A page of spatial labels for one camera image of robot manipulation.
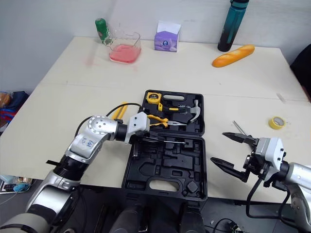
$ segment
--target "black cable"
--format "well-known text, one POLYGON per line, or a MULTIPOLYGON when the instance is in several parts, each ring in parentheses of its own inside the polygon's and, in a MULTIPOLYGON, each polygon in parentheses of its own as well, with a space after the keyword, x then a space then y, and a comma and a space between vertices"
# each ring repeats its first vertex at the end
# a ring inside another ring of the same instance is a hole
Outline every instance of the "black cable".
POLYGON ((83 204, 83 213, 84 213, 84 221, 83 221, 81 233, 84 233, 84 231, 86 229, 86 223, 87 223, 87 207, 86 207, 86 199, 82 193, 81 193, 81 201, 83 204))
POLYGON ((248 196, 247 196, 247 199, 246 199, 246 215, 248 217, 251 217, 251 218, 267 218, 267 219, 278 219, 280 220, 282 223, 284 223, 285 225, 287 226, 290 226, 292 228, 295 228, 297 229, 299 232, 306 232, 304 229, 294 225, 294 224, 291 224, 289 222, 294 222, 293 219, 290 219, 290 218, 286 218, 286 217, 282 217, 282 211, 283 211, 283 208, 286 204, 286 202, 288 201, 289 197, 290 197, 290 192, 287 191, 287 195, 284 199, 284 201, 282 202, 279 210, 278 210, 278 216, 263 216, 263 215, 257 215, 257 216, 254 216, 254 215, 251 215, 249 213, 249 207, 250 207, 250 202, 251 202, 251 198, 254 194, 254 192, 257 190, 258 186, 260 185, 260 183, 263 181, 262 178, 258 178, 257 182, 255 183, 254 187, 252 188, 252 190, 249 192, 248 196))
MULTIPOLYGON (((115 107, 114 109, 112 109, 109 113, 106 114, 106 117, 108 117, 111 113, 113 113, 114 111, 116 111, 118 108, 120 107, 123 107, 123 106, 127 106, 127 105, 136 105, 140 108, 142 108, 142 106, 139 104, 139 103, 123 103, 123 104, 120 104, 119 106, 115 107)), ((76 133, 74 134, 74 137, 76 137, 79 133, 79 130, 81 128, 81 126, 83 125, 84 122, 86 122, 87 120, 89 120, 92 116, 89 116, 87 118, 85 118, 78 126, 77 130, 76 130, 76 133)))
POLYGON ((255 183, 254 187, 252 188, 252 190, 249 192, 247 199, 246 199, 246 215, 248 217, 251 218, 267 218, 267 219, 279 219, 278 216, 269 216, 269 215, 251 215, 249 213, 249 209, 250 209, 250 204, 251 204, 251 199, 253 197, 253 194, 255 193, 255 191, 257 190, 257 188, 259 187, 260 183, 263 181, 262 178, 258 178, 257 182, 255 183))
POLYGON ((224 231, 224 230, 220 230, 220 229, 216 229, 217 231, 220 231, 220 232, 227 232, 227 233, 231 233, 231 231, 224 231))
POLYGON ((85 118, 85 119, 80 123, 80 125, 78 126, 78 128, 77 128, 77 130, 76 130, 76 133, 74 134, 74 137, 76 137, 76 136, 78 135, 79 130, 80 130, 81 126, 83 125, 83 123, 86 122, 87 120, 89 120, 91 117, 92 117, 92 116, 89 116, 89 117, 85 118))
POLYGON ((220 223, 221 221, 223 221, 223 220, 228 220, 228 221, 233 222, 233 221, 232 221, 231 219, 229 219, 229 218, 222 218, 222 219, 220 219, 220 220, 216 223, 216 225, 215 225, 214 230, 213 230, 212 233, 215 233, 215 231, 217 230, 217 226, 218 226, 219 223, 220 223))
POLYGON ((287 218, 287 217, 283 217, 283 216, 282 216, 283 208, 284 208, 286 202, 288 201, 288 199, 290 198, 290 196, 291 196, 291 194, 290 194, 290 192, 287 190, 287 195, 286 195, 284 201, 282 202, 282 204, 281 204, 281 206, 280 206, 280 208, 279 208, 279 210, 278 210, 278 218, 279 218, 282 222, 283 222, 284 220, 289 221, 289 222, 295 222, 295 221, 294 221, 293 219, 291 219, 291 218, 287 218))
POLYGON ((107 113, 106 117, 108 117, 111 113, 116 111, 118 108, 123 107, 123 106, 127 106, 127 105, 136 105, 139 108, 142 108, 142 106, 139 103, 123 103, 123 104, 120 104, 119 106, 115 107, 114 109, 112 109, 109 113, 107 113))

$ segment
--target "roll of tape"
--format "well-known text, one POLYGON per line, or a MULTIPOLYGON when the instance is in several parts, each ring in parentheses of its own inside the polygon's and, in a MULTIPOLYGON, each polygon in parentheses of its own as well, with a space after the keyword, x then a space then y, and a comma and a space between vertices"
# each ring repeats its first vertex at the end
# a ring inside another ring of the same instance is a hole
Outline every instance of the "roll of tape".
POLYGON ((275 116, 269 120, 269 126, 274 130, 282 129, 285 126, 285 120, 280 118, 279 116, 275 116))

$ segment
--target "pink liquid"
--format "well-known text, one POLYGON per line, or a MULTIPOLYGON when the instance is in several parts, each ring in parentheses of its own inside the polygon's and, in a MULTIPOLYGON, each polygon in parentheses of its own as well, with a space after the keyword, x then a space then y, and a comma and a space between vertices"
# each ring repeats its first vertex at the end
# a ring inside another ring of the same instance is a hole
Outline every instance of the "pink liquid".
POLYGON ((116 62, 133 63, 140 54, 141 48, 130 45, 118 45, 110 52, 109 57, 116 62))

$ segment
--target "hammer head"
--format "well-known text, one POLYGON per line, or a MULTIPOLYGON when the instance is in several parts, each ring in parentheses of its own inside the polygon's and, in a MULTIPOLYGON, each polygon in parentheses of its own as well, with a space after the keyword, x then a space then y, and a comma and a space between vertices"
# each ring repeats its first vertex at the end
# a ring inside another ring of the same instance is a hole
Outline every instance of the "hammer head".
POLYGON ((194 100, 194 107, 190 108, 190 113, 195 114, 195 116, 190 120, 190 123, 193 123, 200 115, 201 108, 198 106, 199 101, 194 100))

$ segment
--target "white wall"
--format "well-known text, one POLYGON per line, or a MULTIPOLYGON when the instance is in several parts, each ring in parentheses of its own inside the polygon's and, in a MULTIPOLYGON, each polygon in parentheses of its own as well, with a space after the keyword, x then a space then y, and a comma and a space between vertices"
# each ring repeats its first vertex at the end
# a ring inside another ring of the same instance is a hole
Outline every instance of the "white wall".
MULTIPOLYGON (((217 43, 229 0, 0 0, 0 90, 31 92, 94 20, 153 39, 157 21, 182 24, 180 41, 217 43)), ((250 0, 235 44, 279 47, 291 63, 311 43, 311 0, 250 0)))

